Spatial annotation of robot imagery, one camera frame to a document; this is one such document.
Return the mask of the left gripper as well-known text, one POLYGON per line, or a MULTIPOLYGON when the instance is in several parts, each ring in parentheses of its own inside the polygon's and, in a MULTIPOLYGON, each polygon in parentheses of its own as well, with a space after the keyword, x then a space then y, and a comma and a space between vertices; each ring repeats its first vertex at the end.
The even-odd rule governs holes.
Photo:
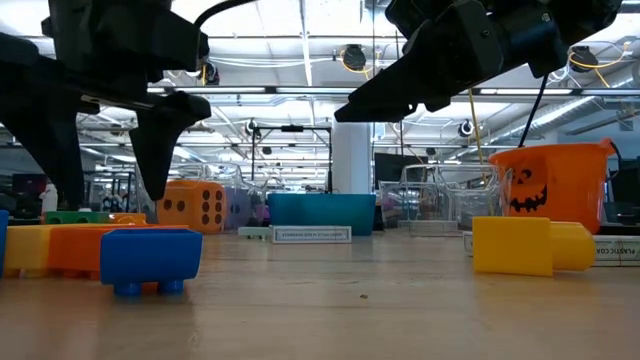
POLYGON ((29 152, 71 208, 84 202, 78 113, 94 115, 84 94, 131 106, 129 137, 150 199, 164 197, 178 138, 211 116, 209 102, 174 91, 148 94, 169 70, 194 71, 209 50, 200 28, 171 10, 171 0, 48 0, 42 32, 53 39, 56 72, 42 97, 0 97, 0 123, 29 152))

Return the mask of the orange foam dice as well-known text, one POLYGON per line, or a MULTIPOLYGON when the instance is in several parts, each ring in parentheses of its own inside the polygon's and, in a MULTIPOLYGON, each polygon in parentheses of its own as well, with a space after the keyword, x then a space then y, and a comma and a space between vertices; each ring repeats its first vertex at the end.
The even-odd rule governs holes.
POLYGON ((223 185, 203 180, 168 181, 156 202, 160 225, 185 225, 203 234, 224 230, 227 198, 223 185))

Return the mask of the orange long brick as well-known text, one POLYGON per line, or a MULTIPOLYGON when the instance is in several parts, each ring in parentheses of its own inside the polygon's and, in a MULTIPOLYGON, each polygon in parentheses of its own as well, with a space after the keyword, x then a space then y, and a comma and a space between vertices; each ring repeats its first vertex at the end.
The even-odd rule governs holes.
MULTIPOLYGON (((87 275, 100 281, 100 244, 102 236, 116 229, 132 228, 189 229, 181 226, 151 225, 56 227, 51 231, 48 267, 52 270, 60 271, 66 276, 87 275)), ((151 290, 156 291, 154 283, 147 283, 142 287, 142 293, 151 290)))

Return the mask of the purple foam dice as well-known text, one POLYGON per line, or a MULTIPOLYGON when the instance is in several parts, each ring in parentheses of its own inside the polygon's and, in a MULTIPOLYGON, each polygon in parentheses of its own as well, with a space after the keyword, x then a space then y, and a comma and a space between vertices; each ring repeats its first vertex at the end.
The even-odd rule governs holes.
POLYGON ((251 200, 247 190, 235 187, 226 187, 227 215, 225 229, 233 230, 244 227, 252 216, 251 200))

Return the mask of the white pillar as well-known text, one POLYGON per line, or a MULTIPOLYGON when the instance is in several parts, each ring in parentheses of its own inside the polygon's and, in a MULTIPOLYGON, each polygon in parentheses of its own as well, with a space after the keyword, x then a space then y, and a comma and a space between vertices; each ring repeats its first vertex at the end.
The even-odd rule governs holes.
POLYGON ((332 182, 340 194, 371 191, 371 125, 332 124, 332 182))

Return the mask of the white bottle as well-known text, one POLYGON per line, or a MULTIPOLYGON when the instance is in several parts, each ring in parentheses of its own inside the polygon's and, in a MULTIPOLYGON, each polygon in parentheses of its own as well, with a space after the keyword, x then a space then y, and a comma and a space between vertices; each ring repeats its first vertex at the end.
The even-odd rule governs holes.
POLYGON ((41 213, 53 212, 58 207, 58 191, 53 183, 48 183, 45 190, 40 194, 42 202, 41 213))

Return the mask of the small green square brick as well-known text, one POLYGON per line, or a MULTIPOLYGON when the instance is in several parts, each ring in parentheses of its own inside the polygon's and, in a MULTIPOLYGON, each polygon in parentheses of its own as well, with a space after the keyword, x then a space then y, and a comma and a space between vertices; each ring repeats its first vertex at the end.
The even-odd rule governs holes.
POLYGON ((44 214, 45 224, 102 224, 109 222, 109 214, 105 212, 50 211, 44 214))

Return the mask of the dark background monitor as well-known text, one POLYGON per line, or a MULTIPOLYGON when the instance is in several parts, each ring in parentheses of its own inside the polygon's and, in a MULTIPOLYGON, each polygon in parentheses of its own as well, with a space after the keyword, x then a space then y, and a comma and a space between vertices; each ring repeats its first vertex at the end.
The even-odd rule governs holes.
POLYGON ((16 173, 12 175, 12 190, 17 193, 39 195, 46 187, 43 174, 16 173))

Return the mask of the clear plastic container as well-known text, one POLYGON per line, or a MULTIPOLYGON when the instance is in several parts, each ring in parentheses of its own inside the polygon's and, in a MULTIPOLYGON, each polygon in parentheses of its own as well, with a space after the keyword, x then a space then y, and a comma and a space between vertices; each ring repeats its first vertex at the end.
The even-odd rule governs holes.
MULTIPOLYGON (((146 215, 146 221, 151 224, 160 225, 157 218, 156 202, 150 199, 146 192, 139 169, 135 170, 137 206, 141 213, 146 215)), ((226 187, 241 188, 248 191, 251 200, 252 216, 249 223, 244 227, 259 227, 267 217, 266 194, 264 190, 243 178, 241 168, 233 163, 210 163, 210 164, 179 164, 169 170, 168 181, 172 180, 203 180, 217 182, 226 187)))
POLYGON ((384 225, 412 236, 457 236, 475 217, 506 216, 513 171, 491 164, 410 165, 379 183, 384 225))

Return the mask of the dark blue brick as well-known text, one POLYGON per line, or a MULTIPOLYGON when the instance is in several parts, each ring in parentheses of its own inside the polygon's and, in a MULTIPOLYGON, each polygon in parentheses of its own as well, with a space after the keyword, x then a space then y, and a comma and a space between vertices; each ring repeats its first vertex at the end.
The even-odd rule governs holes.
POLYGON ((154 283, 160 294, 181 294, 197 276, 203 235, 185 228, 116 229, 100 244, 100 281, 118 296, 138 296, 154 283))

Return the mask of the yellow long brick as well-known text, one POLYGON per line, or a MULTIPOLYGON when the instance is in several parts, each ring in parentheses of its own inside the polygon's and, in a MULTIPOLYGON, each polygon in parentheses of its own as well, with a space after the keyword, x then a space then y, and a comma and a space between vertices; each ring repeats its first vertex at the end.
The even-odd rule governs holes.
POLYGON ((4 277, 43 278, 50 273, 48 256, 53 225, 9 226, 4 277))

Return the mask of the teal plastic bin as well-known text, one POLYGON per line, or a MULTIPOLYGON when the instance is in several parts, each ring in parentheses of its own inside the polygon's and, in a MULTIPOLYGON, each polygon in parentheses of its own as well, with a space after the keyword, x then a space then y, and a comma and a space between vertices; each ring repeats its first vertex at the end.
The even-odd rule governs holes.
POLYGON ((353 236, 373 232, 373 194, 271 193, 267 204, 273 226, 350 226, 353 236))

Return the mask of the blue-patterned playing card deck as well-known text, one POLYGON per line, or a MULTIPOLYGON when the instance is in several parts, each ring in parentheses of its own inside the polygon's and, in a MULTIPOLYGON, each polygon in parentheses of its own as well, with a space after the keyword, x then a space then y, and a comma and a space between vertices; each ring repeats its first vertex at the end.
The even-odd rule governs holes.
POLYGON ((350 226, 272 226, 273 244, 351 244, 350 226))

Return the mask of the grey-backed playing card deck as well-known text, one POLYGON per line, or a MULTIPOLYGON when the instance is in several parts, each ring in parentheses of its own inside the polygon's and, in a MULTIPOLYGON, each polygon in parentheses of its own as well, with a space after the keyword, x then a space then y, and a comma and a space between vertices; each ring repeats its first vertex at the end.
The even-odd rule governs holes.
POLYGON ((536 237, 481 238, 463 233, 464 250, 477 272, 551 276, 593 266, 640 266, 640 237, 594 236, 587 231, 552 230, 536 237))

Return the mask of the black gantry frame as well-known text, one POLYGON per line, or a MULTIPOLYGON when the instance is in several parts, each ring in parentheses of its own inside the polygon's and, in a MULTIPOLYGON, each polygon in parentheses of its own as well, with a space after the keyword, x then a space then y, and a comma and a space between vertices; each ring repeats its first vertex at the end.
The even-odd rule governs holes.
POLYGON ((259 126, 254 121, 251 121, 250 124, 253 126, 251 133, 251 176, 250 179, 252 181, 255 180, 255 163, 256 163, 256 148, 257 148, 257 133, 265 130, 265 133, 262 135, 261 139, 265 140, 273 131, 281 132, 281 133, 302 133, 305 131, 309 131, 314 134, 328 149, 328 178, 327 178, 327 188, 326 191, 328 193, 332 193, 334 191, 333 187, 333 136, 332 136, 332 128, 327 126, 316 126, 316 125, 281 125, 281 126, 259 126), (328 133, 328 140, 325 141, 320 137, 319 131, 326 131, 328 133))

